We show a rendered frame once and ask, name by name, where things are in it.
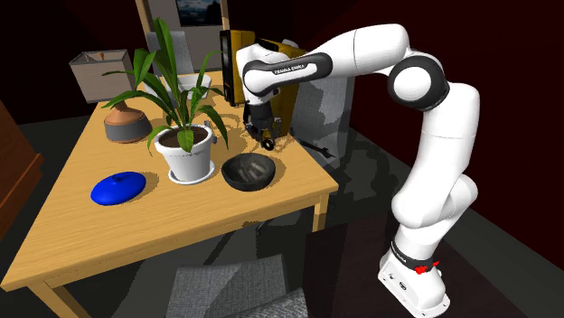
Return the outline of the yellow and black box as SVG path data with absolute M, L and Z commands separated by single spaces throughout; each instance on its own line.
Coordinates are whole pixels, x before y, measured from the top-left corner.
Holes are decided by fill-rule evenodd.
M 284 53 L 288 58 L 299 57 L 306 53 L 295 42 L 283 40 L 275 42 L 259 38 L 252 31 L 222 30 L 220 31 L 221 63 L 223 77 L 223 94 L 232 107 L 245 103 L 243 86 L 238 73 L 236 51 L 245 46 L 258 43 L 265 49 Z M 257 120 L 251 114 L 249 106 L 244 107 L 244 125 L 249 134 L 256 140 L 271 139 L 274 141 L 280 136 L 285 136 L 290 127 L 293 109 L 299 86 L 297 84 L 285 86 L 270 100 L 272 115 L 271 128 L 266 128 L 268 118 Z

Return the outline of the black bowl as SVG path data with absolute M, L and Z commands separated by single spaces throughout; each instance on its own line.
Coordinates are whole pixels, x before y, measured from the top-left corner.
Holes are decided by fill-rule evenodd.
M 275 173 L 275 163 L 263 154 L 237 154 L 221 167 L 225 182 L 243 192 L 259 191 L 267 187 L 274 179 Z

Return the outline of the grey chair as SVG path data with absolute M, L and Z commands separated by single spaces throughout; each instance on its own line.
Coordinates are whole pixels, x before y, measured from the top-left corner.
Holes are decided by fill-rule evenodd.
M 299 84 L 290 134 L 322 166 L 340 165 L 345 155 L 354 77 Z
M 281 255 L 179 267 L 165 318 L 309 318 L 302 289 L 287 287 Z
M 171 31 L 174 45 L 176 69 L 178 75 L 194 73 L 191 54 L 188 49 L 185 33 L 183 31 Z M 155 32 L 146 34 L 148 49 L 150 52 L 158 51 L 160 44 Z

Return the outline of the green plant in white pot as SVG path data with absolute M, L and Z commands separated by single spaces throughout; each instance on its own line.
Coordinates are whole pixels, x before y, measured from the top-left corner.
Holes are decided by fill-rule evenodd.
M 206 180 L 213 173 L 211 143 L 212 129 L 193 122 L 199 113 L 205 114 L 219 129 L 223 139 L 228 138 L 221 116 L 211 105 L 201 100 L 208 91 L 218 95 L 220 89 L 203 85 L 206 64 L 203 64 L 195 84 L 189 89 L 180 87 L 174 52 L 174 41 L 167 23 L 154 20 L 159 49 L 154 52 L 137 49 L 130 73 L 137 85 L 144 83 L 153 92 L 132 89 L 111 99 L 104 107 L 114 108 L 131 98 L 145 98 L 165 113 L 166 124 L 155 127 L 148 135 L 147 146 L 154 147 L 166 160 L 169 176 L 178 183 L 195 184 Z

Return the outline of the light wooden table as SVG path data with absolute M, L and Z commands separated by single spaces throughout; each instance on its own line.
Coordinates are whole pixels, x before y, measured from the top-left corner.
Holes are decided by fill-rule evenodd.
M 315 210 L 314 229 L 324 227 L 337 182 L 292 137 L 281 138 L 271 152 L 276 174 L 263 190 L 234 190 L 220 172 L 179 185 L 146 142 L 110 142 L 107 114 L 98 105 L 85 125 L 5 274 L 5 291 L 27 287 L 60 317 L 87 318 L 68 283 L 307 207 Z M 92 201 L 100 180 L 128 171 L 146 177 L 134 200 L 114 206 Z

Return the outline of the blue round lid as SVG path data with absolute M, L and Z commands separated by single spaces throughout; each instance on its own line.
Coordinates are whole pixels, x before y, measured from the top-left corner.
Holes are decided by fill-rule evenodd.
M 141 173 L 114 173 L 94 186 L 90 198 L 98 205 L 118 205 L 134 199 L 145 187 L 146 178 Z

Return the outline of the brown lamp with grey shade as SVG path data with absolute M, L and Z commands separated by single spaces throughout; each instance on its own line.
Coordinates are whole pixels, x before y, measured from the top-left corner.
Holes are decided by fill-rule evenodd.
M 85 51 L 69 65 L 88 103 L 107 102 L 123 92 L 135 90 L 127 50 Z M 153 130 L 145 113 L 130 108 L 124 101 L 108 112 L 104 128 L 107 139 L 120 144 L 140 141 Z

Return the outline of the dark robot stand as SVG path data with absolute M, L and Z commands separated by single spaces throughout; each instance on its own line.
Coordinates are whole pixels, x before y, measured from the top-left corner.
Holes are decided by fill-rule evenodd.
M 379 281 L 398 222 L 388 213 L 307 236 L 303 290 L 312 318 L 414 318 Z M 435 252 L 451 305 L 438 318 L 527 318 L 446 242 Z

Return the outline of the brown wooden cabinet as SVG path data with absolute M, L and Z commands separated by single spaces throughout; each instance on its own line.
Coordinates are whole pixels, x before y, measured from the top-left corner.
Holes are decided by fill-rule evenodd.
M 41 180 L 43 162 L 0 100 L 0 241 Z

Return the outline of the framed wall picture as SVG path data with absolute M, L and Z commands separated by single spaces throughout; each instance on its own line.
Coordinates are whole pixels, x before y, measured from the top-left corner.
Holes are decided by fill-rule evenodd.
M 221 0 L 175 0 L 181 26 L 222 25 Z

